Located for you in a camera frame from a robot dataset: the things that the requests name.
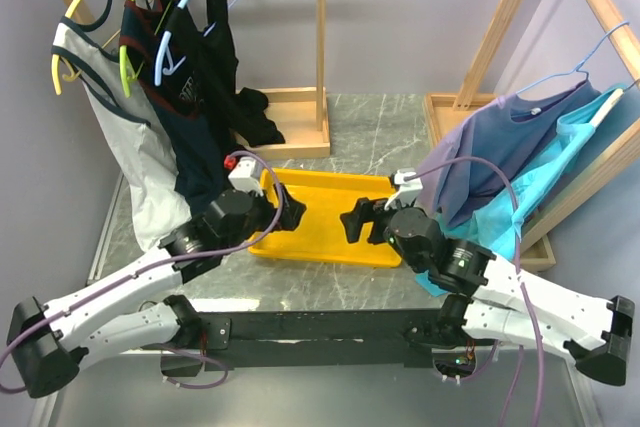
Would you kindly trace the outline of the light blue hanger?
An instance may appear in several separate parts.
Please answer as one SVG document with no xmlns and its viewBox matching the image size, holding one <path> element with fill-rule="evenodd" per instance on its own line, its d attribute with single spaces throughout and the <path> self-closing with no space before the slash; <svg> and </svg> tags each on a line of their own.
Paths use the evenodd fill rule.
<svg viewBox="0 0 640 427">
<path fill-rule="evenodd" d="M 175 37 L 175 24 L 181 15 L 187 11 L 190 0 L 179 0 L 169 16 L 165 29 L 160 39 L 154 67 L 153 67 L 153 84 L 160 87 L 164 77 L 172 76 L 187 60 L 183 55 L 181 58 L 174 57 L 171 50 L 171 41 Z M 232 0 L 228 3 L 228 7 L 232 8 L 239 0 Z"/>
</svg>

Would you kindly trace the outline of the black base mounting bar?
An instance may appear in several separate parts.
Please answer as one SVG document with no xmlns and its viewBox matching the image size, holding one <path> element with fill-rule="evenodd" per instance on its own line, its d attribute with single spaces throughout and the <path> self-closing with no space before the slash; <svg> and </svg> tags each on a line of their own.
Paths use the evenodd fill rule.
<svg viewBox="0 0 640 427">
<path fill-rule="evenodd" d="M 201 312 L 166 344 L 231 368 L 401 364 L 429 368 L 434 349 L 473 343 L 438 309 Z"/>
</svg>

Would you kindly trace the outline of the right wooden clothes rack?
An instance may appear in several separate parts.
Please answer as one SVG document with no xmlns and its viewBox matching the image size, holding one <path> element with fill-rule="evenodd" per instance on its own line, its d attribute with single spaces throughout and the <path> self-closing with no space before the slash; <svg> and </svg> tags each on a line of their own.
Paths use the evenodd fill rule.
<svg viewBox="0 0 640 427">
<path fill-rule="evenodd" d="M 585 168 L 578 159 L 595 136 L 593 117 L 604 118 L 611 91 L 587 77 L 539 99 L 521 90 L 478 93 L 480 81 L 520 0 L 501 0 L 461 90 L 428 94 L 426 121 L 432 149 L 427 167 L 475 154 L 505 169 L 519 198 L 512 209 L 496 174 L 480 164 L 456 164 L 423 178 L 421 201 L 444 230 L 519 257 L 523 269 L 543 272 L 555 260 L 547 238 L 572 214 L 639 157 L 639 126 L 632 124 Z"/>
</svg>

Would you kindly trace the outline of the green hanger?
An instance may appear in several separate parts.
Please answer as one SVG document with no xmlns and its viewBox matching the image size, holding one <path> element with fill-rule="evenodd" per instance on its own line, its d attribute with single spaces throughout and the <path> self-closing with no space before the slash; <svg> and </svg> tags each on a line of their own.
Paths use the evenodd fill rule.
<svg viewBox="0 0 640 427">
<path fill-rule="evenodd" d="M 131 97 L 131 84 L 139 74 L 151 67 L 151 57 L 159 45 L 159 31 L 172 0 L 153 0 L 146 8 L 136 0 L 125 0 L 119 39 L 119 72 L 126 98 Z"/>
</svg>

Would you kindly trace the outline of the cyan shirt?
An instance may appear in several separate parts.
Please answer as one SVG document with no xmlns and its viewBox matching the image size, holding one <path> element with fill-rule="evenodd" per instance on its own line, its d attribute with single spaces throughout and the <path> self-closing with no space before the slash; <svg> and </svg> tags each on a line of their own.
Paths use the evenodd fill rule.
<svg viewBox="0 0 640 427">
<path fill-rule="evenodd" d="M 582 81 L 545 99 L 501 96 L 449 132 L 419 165 L 419 205 L 442 231 L 506 259 L 525 220 L 597 128 L 604 92 Z"/>
</svg>

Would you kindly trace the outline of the wooden clothes rack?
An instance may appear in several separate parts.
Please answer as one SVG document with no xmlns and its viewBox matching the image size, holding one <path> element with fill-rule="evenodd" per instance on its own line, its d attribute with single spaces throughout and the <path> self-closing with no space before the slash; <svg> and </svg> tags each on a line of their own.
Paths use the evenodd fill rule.
<svg viewBox="0 0 640 427">
<path fill-rule="evenodd" d="M 84 0 L 63 0 L 72 17 L 91 23 L 94 16 Z M 268 160 L 324 158 L 330 154 L 329 116 L 325 88 L 326 0 L 316 0 L 315 82 L 313 87 L 271 88 L 267 114 L 281 128 L 287 142 L 264 146 L 258 153 Z"/>
<path fill-rule="evenodd" d="M 427 167 L 475 154 L 505 169 L 519 198 L 512 209 L 496 174 L 480 164 L 456 164 L 423 178 L 421 201 L 444 230 L 519 257 L 523 269 L 543 272 L 555 260 L 547 238 L 572 214 L 639 157 L 639 126 L 632 124 L 585 168 L 578 159 L 595 136 L 593 117 L 604 118 L 611 91 L 587 77 L 539 99 L 521 90 L 478 93 L 480 81 L 520 0 L 501 0 L 461 90 L 428 94 L 426 121 L 432 149 Z"/>
</svg>

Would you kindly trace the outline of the navy jersey tank top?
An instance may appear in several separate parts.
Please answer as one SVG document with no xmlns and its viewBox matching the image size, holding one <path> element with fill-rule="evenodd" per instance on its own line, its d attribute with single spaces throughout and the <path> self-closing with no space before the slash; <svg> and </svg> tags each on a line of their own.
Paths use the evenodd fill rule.
<svg viewBox="0 0 640 427">
<path fill-rule="evenodd" d="M 159 31 L 159 45 L 168 16 L 177 1 L 172 0 L 169 4 Z M 195 90 L 191 87 L 192 79 L 186 69 L 181 66 L 163 87 L 153 84 L 156 53 L 151 57 L 151 67 L 144 69 L 131 86 L 143 90 L 167 133 L 178 169 L 175 190 L 196 214 L 205 210 L 227 186 L 223 155 L 205 114 L 199 108 Z"/>
</svg>

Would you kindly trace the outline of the white tank top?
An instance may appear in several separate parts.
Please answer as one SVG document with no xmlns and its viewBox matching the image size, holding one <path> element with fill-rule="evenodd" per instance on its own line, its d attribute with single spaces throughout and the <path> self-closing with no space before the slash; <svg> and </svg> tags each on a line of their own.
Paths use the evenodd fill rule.
<svg viewBox="0 0 640 427">
<path fill-rule="evenodd" d="M 189 220 L 191 209 L 175 190 L 176 157 L 146 95 L 134 86 L 131 97 L 125 97 L 118 55 L 93 39 L 109 19 L 113 1 L 107 0 L 101 16 L 91 24 L 62 17 L 51 52 L 79 73 L 104 138 L 129 183 L 135 238 L 147 251 Z"/>
</svg>

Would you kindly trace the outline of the wooden hanger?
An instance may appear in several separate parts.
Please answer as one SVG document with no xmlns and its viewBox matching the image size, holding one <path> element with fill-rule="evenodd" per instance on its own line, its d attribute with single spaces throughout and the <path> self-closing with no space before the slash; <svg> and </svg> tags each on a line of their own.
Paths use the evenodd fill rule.
<svg viewBox="0 0 640 427">
<path fill-rule="evenodd" d="M 630 85 L 624 88 L 615 89 L 604 101 L 604 103 L 598 108 L 596 113 L 591 118 L 589 124 L 594 128 L 600 126 L 600 124 L 604 121 L 607 115 L 611 112 L 611 110 L 616 106 L 616 104 L 621 100 L 621 98 L 632 88 L 637 87 L 639 84 L 639 80 L 634 80 Z"/>
</svg>

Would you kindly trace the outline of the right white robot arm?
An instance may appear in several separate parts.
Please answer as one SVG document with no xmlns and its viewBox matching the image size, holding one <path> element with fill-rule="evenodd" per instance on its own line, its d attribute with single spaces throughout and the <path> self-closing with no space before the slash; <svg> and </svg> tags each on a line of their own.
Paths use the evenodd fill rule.
<svg viewBox="0 0 640 427">
<path fill-rule="evenodd" d="M 635 304 L 623 296 L 580 294 L 525 270 L 467 240 L 445 236 L 418 207 L 385 209 L 361 198 L 341 214 L 346 239 L 359 241 L 371 224 L 371 244 L 389 245 L 416 273 L 444 290 L 435 335 L 451 347 L 465 340 L 540 348 L 571 361 L 588 378 L 610 386 L 627 381 Z"/>
</svg>

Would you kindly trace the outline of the black tank top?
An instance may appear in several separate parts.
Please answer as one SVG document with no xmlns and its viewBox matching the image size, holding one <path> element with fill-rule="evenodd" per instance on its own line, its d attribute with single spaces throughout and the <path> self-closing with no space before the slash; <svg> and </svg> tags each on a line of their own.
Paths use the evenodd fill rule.
<svg viewBox="0 0 640 427">
<path fill-rule="evenodd" d="M 228 0 L 206 0 L 207 26 L 200 30 L 188 8 L 176 22 L 176 58 L 183 55 L 182 65 L 192 79 L 200 110 L 219 141 L 235 142 L 240 135 L 251 147 L 278 145 L 285 142 L 276 123 L 266 116 L 267 96 L 258 90 L 236 88 L 238 59 L 229 24 Z"/>
</svg>

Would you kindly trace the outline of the yellow plastic tray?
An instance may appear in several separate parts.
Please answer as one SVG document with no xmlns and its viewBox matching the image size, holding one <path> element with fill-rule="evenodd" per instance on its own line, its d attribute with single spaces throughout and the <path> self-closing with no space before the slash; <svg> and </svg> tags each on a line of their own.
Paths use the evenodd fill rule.
<svg viewBox="0 0 640 427">
<path fill-rule="evenodd" d="M 391 196 L 386 177 L 277 168 L 275 173 L 291 196 L 306 205 L 299 227 L 293 232 L 278 231 L 251 246 L 255 256 L 285 260 L 396 268 L 400 256 L 386 243 L 367 241 L 372 226 L 363 227 L 360 240 L 350 244 L 340 220 L 360 198 Z"/>
</svg>

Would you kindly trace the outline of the left wooden clothes rack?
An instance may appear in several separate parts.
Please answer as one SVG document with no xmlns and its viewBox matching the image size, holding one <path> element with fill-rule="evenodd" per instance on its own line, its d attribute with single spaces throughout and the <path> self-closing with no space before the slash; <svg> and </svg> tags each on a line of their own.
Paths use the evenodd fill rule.
<svg viewBox="0 0 640 427">
<path fill-rule="evenodd" d="M 72 17 L 91 23 L 94 16 L 84 0 L 63 0 Z M 326 0 L 316 0 L 315 82 L 313 87 L 271 88 L 267 114 L 281 128 L 287 142 L 264 146 L 258 153 L 268 160 L 324 158 L 330 154 L 329 116 L 325 88 Z"/>
</svg>

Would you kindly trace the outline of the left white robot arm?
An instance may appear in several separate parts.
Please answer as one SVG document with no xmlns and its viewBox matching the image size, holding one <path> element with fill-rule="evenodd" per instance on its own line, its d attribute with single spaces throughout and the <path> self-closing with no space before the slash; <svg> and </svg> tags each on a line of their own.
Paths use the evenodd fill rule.
<svg viewBox="0 0 640 427">
<path fill-rule="evenodd" d="M 135 312 L 145 297 L 184 285 L 222 259 L 252 245 L 252 235 L 294 231 L 307 209 L 287 189 L 226 190 L 207 209 L 174 229 L 120 271 L 75 293 L 14 307 L 3 360 L 13 360 L 31 398 L 68 385 L 81 370 L 120 352 L 153 344 L 186 349 L 200 335 L 200 317 L 186 300 L 171 297 Z"/>
</svg>

